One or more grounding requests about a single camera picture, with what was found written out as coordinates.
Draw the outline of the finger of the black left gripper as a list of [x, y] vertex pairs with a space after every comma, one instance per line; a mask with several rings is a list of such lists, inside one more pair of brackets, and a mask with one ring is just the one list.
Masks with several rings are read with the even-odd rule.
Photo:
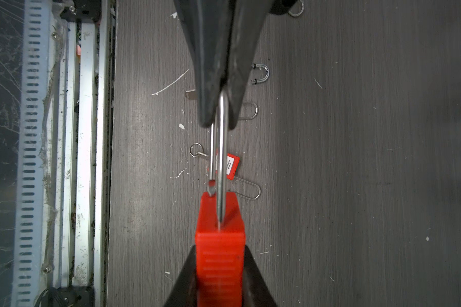
[[229, 129], [238, 123], [243, 97], [263, 24], [272, 1], [232, 1], [225, 87], [229, 97]]
[[174, 1], [192, 57], [198, 123], [215, 120], [220, 92], [229, 80], [229, 45], [235, 1]]

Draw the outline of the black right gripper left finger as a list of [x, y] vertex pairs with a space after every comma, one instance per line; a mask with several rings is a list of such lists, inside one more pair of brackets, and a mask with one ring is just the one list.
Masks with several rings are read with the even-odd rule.
[[193, 245], [164, 307], [196, 307], [196, 246]]

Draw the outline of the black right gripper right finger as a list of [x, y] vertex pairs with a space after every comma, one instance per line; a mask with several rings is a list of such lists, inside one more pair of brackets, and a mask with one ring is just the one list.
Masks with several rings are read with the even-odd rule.
[[278, 307], [247, 245], [244, 253], [244, 307]]

